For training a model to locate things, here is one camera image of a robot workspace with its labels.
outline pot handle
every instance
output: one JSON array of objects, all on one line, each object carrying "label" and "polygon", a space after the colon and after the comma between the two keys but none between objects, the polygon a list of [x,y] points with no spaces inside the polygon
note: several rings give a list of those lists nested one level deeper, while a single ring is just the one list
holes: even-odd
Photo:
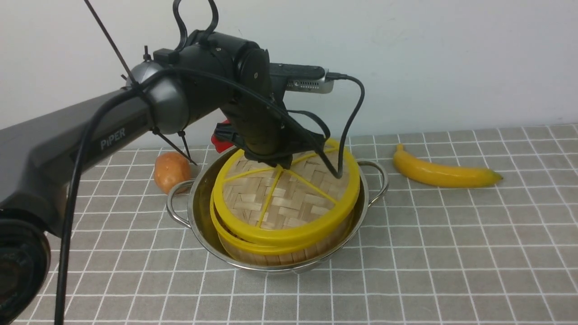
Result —
[{"label": "pot handle", "polygon": [[173,186],[173,188],[169,191],[169,194],[166,198],[166,209],[169,212],[171,218],[173,218],[173,220],[176,221],[181,226],[185,226],[186,228],[189,229],[191,228],[191,224],[187,220],[180,217],[175,212],[175,208],[173,207],[173,197],[175,197],[177,191],[181,190],[183,187],[191,186],[194,182],[195,182],[194,180],[185,180],[184,182]]},{"label": "pot handle", "polygon": [[369,207],[369,206],[372,206],[375,203],[375,201],[377,201],[377,199],[379,199],[387,191],[387,189],[390,186],[390,178],[387,176],[386,169],[383,168],[383,166],[381,166],[380,164],[378,164],[376,162],[369,161],[369,160],[358,160],[357,164],[359,166],[374,167],[375,169],[377,169],[377,171],[381,175],[381,188],[379,189],[379,192],[377,192],[375,197],[372,198],[371,200],[369,200],[369,204],[368,204],[368,207]]}]

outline black cord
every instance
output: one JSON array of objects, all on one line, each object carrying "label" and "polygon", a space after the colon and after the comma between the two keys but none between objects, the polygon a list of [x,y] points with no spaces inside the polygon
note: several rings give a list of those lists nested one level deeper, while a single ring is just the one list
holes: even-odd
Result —
[{"label": "black cord", "polygon": [[365,99],[365,87],[359,79],[352,77],[352,76],[344,75],[341,73],[328,72],[327,76],[325,76],[325,79],[327,81],[349,80],[349,81],[356,83],[360,88],[360,97],[357,100],[357,104],[355,105],[355,108],[351,112],[349,119],[347,119],[347,122],[345,123],[345,127],[343,128],[343,132],[341,133],[341,140],[339,142],[339,154],[338,154],[337,164],[338,164],[338,170],[340,171],[339,176],[341,177],[341,174],[343,171],[343,151],[345,148],[345,140],[347,139],[347,133],[349,132],[349,128],[351,127],[351,124],[353,123],[353,120],[355,119],[357,112],[359,112],[359,110],[361,108],[361,104],[363,104],[363,100]]},{"label": "black cord", "polygon": [[325,135],[325,141],[327,141],[327,139],[329,139],[331,137],[331,130],[329,130],[329,128],[327,127],[327,124],[325,124],[325,122],[323,122],[323,120],[313,114],[312,112],[308,111],[308,110],[287,110],[287,112],[289,113],[293,113],[293,114],[300,114],[300,115],[305,115],[308,118],[310,118],[311,120],[313,120],[323,131],[323,134]]},{"label": "black cord", "polygon": [[62,225],[60,264],[58,266],[58,281],[56,287],[56,302],[54,311],[55,325],[64,324],[64,312],[66,307],[66,281],[68,279],[68,260],[70,255],[72,224],[76,208],[76,196],[78,194],[82,166],[84,164],[84,160],[86,159],[88,148],[90,147],[92,135],[102,118],[108,112],[124,103],[125,101],[138,97],[141,94],[141,90],[152,86],[161,78],[169,75],[176,75],[176,72],[172,70],[159,71],[138,85],[138,87],[131,88],[126,92],[109,99],[96,111],[84,129],[83,135],[80,138],[80,145],[78,154],[76,155],[74,168],[72,170],[72,178],[68,188],[68,200],[66,201],[66,208],[64,212],[64,224]]},{"label": "black cord", "polygon": [[175,51],[180,51],[184,49],[185,43],[187,43],[187,26],[184,24],[183,19],[181,19],[179,14],[180,2],[181,0],[173,1],[173,15],[175,15],[175,20],[177,21],[177,25],[179,26],[179,34],[180,34],[179,45],[177,45]]},{"label": "black cord", "polygon": [[201,34],[201,37],[199,38],[199,44],[202,44],[202,45],[204,45],[207,42],[207,38],[209,38],[209,36],[215,31],[215,28],[217,28],[217,25],[218,25],[217,5],[215,4],[215,1],[213,1],[213,0],[209,0],[209,5],[211,6],[211,12],[213,13],[213,18],[211,19],[211,23],[209,24],[207,29],[205,29],[205,31],[203,31],[203,33]]}]

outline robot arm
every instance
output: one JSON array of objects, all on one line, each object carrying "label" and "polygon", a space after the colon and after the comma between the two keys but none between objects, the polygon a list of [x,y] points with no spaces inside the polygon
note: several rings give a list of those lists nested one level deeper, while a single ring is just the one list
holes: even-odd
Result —
[{"label": "robot arm", "polygon": [[[288,168],[294,153],[315,150],[323,158],[329,131],[315,115],[287,110],[284,92],[325,94],[331,92],[333,80],[349,79],[360,86],[361,96],[346,123],[343,147],[363,101],[361,82],[322,67],[271,63],[269,53],[255,42],[214,32],[218,15],[214,2],[209,2],[214,24],[208,31],[187,37],[175,13],[181,29],[177,49],[157,50],[150,56],[145,47],[143,62],[122,89],[0,130],[0,324],[11,322],[42,286],[50,265],[45,231],[63,243],[55,316],[57,324],[63,323],[79,172],[144,133],[175,134],[221,109],[230,124],[218,124],[216,137],[243,149],[250,160]],[[126,101],[119,99],[135,94]],[[313,118],[324,134],[302,128],[290,112]],[[77,159],[79,152],[86,153],[84,160]],[[328,167],[340,175],[341,162],[339,171]]]}]

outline bamboo steamer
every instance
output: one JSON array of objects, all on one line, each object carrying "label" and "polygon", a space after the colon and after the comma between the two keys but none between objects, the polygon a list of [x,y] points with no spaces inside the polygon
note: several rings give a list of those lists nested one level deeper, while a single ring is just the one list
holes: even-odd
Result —
[{"label": "bamboo steamer", "polygon": [[[324,149],[337,166],[339,144]],[[347,235],[360,190],[360,170],[345,149],[335,178],[315,152],[296,154],[290,169],[247,160],[238,150],[217,175],[211,217],[234,258],[258,265],[304,261]]]}]

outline red clamp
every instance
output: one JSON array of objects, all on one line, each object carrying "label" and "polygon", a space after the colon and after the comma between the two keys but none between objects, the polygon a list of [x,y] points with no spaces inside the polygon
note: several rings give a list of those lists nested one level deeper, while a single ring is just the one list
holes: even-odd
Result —
[{"label": "red clamp", "polygon": [[214,133],[211,136],[211,143],[213,143],[213,145],[215,146],[215,150],[218,153],[221,153],[233,146],[231,142],[218,140]]}]

